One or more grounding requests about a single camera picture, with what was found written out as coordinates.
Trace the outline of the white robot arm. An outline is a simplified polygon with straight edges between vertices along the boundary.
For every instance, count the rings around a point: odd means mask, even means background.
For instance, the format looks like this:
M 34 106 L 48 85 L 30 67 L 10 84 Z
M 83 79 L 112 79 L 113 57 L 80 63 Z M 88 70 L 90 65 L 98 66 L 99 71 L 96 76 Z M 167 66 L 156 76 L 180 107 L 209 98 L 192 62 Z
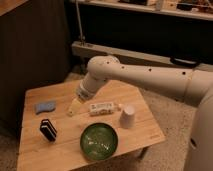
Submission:
M 213 171 L 213 72 L 196 69 L 122 64 L 114 56 L 95 56 L 68 109 L 80 106 L 109 81 L 119 80 L 180 100 L 197 108 L 184 171 Z

